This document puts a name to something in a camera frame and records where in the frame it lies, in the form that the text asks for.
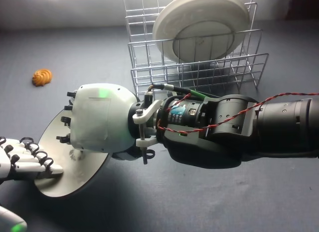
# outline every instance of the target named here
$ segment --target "green light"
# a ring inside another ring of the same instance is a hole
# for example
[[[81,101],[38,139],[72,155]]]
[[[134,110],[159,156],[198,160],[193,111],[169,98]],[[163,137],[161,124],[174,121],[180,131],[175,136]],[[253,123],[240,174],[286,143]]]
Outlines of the green light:
[[[100,89],[99,90],[99,97],[100,98],[107,98],[109,95],[109,90],[108,89]]]
[[[25,227],[23,225],[17,224],[11,228],[11,232],[22,232],[25,231],[24,229]]]

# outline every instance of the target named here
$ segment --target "orange pastry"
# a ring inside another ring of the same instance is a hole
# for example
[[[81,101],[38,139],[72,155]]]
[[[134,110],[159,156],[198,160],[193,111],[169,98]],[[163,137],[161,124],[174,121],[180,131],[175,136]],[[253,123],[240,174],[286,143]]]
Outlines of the orange pastry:
[[[52,73],[48,69],[37,70],[32,77],[32,83],[35,86],[44,86],[47,83],[50,83],[52,79]]]

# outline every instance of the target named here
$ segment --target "dish rack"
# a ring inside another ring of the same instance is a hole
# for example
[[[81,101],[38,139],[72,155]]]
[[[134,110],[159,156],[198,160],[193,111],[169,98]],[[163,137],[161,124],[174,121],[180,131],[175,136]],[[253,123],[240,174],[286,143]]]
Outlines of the dish rack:
[[[249,30],[167,40],[153,40],[152,30],[159,13],[173,0],[123,1],[130,40],[128,48],[132,63],[131,76],[135,93],[139,97],[142,97],[152,83],[169,83],[218,95],[226,94],[227,89],[233,86],[240,92],[242,84],[246,82],[258,87],[269,55],[258,54],[262,30],[252,29],[257,9],[257,3],[253,0],[242,0],[251,19]],[[163,56],[157,46],[158,43],[163,45],[165,41],[175,41],[179,45],[182,40],[191,40],[194,42],[195,58],[197,40],[219,36],[234,38],[235,34],[241,34],[244,38],[242,43],[233,52],[217,60],[182,63],[178,52],[178,62],[175,62]]]

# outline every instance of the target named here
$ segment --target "green cable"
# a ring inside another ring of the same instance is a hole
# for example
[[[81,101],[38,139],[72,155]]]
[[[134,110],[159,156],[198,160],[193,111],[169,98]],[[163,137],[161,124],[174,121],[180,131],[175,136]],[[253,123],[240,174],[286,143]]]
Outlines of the green cable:
[[[194,91],[194,90],[191,90],[190,93],[193,95],[193,96],[196,96],[200,99],[204,99],[205,97],[208,97],[208,96],[205,96],[204,94],[201,94],[199,93],[198,91]]]

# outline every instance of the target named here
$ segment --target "red wire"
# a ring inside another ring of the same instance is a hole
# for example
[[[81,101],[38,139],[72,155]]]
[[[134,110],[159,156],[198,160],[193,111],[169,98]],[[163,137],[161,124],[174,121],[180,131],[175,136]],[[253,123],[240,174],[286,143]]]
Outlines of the red wire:
[[[296,95],[296,96],[319,96],[319,93],[281,93],[281,94],[278,94],[278,95],[275,95],[275,96],[272,96],[272,97],[269,97],[267,98],[266,100],[254,105],[254,106],[251,106],[251,107],[248,107],[246,110],[243,110],[243,111],[240,111],[239,113],[237,113],[236,115],[234,115],[233,117],[230,117],[230,118],[227,118],[226,120],[222,121],[222,122],[219,122],[217,124],[214,124],[214,125],[208,125],[208,126],[205,126],[205,127],[202,127],[202,128],[199,128],[199,129],[195,129],[195,130],[192,130],[192,131],[176,131],[176,130],[172,130],[170,128],[166,128],[166,127],[162,127],[160,126],[160,120],[158,122],[158,128],[160,130],[164,130],[164,131],[171,131],[171,132],[176,132],[176,133],[180,133],[180,134],[188,134],[188,133],[193,133],[193,132],[199,132],[199,131],[205,131],[206,129],[208,128],[215,128],[217,126],[220,126],[221,124],[224,124],[230,120],[233,120],[235,119],[237,116],[239,115],[242,115],[242,114],[245,114],[247,111],[255,108],[255,107],[258,107],[258,106],[262,106],[264,105],[267,101],[270,101],[270,100],[273,100],[279,96],[289,96],[289,95]],[[170,111],[172,109],[172,107],[178,103],[180,103],[181,101],[187,99],[188,97],[190,97],[191,94],[187,94],[183,99],[177,101],[176,103],[174,103],[172,106],[170,106],[166,111]]]

